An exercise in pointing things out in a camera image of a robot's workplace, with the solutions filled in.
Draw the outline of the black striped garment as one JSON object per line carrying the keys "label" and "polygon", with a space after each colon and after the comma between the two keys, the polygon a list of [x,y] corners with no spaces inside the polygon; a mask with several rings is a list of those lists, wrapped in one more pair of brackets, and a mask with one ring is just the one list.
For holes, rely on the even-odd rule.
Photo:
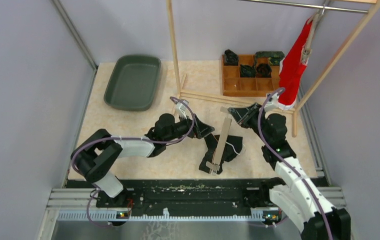
{"label": "black striped garment", "polygon": [[[203,171],[205,173],[210,173],[211,169],[206,165],[206,163],[208,162],[212,163],[214,153],[217,149],[219,137],[220,135],[218,134],[217,135],[209,134],[207,137],[204,138],[208,150],[205,153],[199,165],[198,169],[200,171]],[[223,172],[223,167],[222,167],[223,163],[233,161],[241,153],[242,149],[243,149],[243,137],[228,135],[225,148],[222,154],[221,162],[219,164],[219,170],[216,173],[220,175]]]}

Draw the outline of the beige clip hanger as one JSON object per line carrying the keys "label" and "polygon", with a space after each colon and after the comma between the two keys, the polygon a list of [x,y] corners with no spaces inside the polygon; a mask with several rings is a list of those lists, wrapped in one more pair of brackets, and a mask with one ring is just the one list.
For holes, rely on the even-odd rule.
{"label": "beige clip hanger", "polygon": [[304,65],[307,65],[309,57],[310,57],[310,55],[312,53],[311,45],[312,45],[313,38],[314,38],[314,35],[315,35],[315,30],[316,30],[316,27],[317,27],[319,21],[321,20],[321,18],[323,16],[324,12],[325,12],[325,5],[323,5],[320,10],[318,10],[315,14],[313,14],[308,19],[308,24],[311,24],[311,28],[309,30],[306,42],[305,42],[305,44],[303,46],[303,49],[302,49],[302,52],[301,52],[301,59],[300,59],[301,63],[304,64]]}
{"label": "beige clip hanger", "polygon": [[229,130],[232,122],[232,115],[228,112],[228,108],[221,107],[221,112],[226,113],[226,117],[224,118],[224,122],[222,125],[220,137],[217,144],[217,149],[214,153],[212,163],[206,163],[206,165],[211,169],[211,175],[217,175],[217,171],[219,170],[219,164],[221,162],[222,154],[225,148],[226,140],[229,135]]}

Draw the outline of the red underwear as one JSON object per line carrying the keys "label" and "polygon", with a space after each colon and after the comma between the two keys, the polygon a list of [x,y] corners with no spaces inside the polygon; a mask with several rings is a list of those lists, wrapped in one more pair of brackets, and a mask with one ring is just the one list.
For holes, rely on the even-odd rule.
{"label": "red underwear", "polygon": [[279,87],[285,91],[278,98],[278,107],[284,111],[293,108],[296,102],[301,77],[307,67],[301,62],[303,47],[308,39],[312,21],[307,20],[292,48],[280,63]]}

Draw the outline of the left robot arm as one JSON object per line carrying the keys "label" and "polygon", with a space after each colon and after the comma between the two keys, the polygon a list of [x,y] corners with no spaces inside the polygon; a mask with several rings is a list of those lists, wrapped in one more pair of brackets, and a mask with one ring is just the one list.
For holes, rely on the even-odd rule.
{"label": "left robot arm", "polygon": [[103,191],[116,207],[128,199],[124,186],[110,172],[118,158],[153,158],[167,147],[185,137],[202,139],[213,133],[214,127],[203,123],[196,115],[191,119],[181,116],[179,121],[170,113],[159,116],[155,125],[143,137],[114,137],[106,129],[94,132],[71,154],[72,168],[84,179]]}

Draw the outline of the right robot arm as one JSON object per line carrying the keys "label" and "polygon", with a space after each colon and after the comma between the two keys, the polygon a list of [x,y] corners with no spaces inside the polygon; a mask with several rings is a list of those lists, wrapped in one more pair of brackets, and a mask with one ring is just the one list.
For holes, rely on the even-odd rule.
{"label": "right robot arm", "polygon": [[263,181],[259,199],[265,206],[276,205],[294,223],[303,240],[348,240],[351,218],[347,210],[333,205],[303,170],[286,140],[286,117],[265,110],[258,103],[230,107],[227,112],[236,123],[253,130],[263,141],[263,157],[277,177]]}

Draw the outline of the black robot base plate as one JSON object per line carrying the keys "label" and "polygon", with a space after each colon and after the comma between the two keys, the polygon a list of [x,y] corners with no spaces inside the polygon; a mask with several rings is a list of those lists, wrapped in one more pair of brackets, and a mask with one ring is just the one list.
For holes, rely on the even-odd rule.
{"label": "black robot base plate", "polygon": [[167,209],[171,217],[249,216],[255,208],[276,208],[263,192],[266,179],[126,179],[124,191],[109,198],[96,197],[102,209],[124,208],[133,217],[161,216]]}

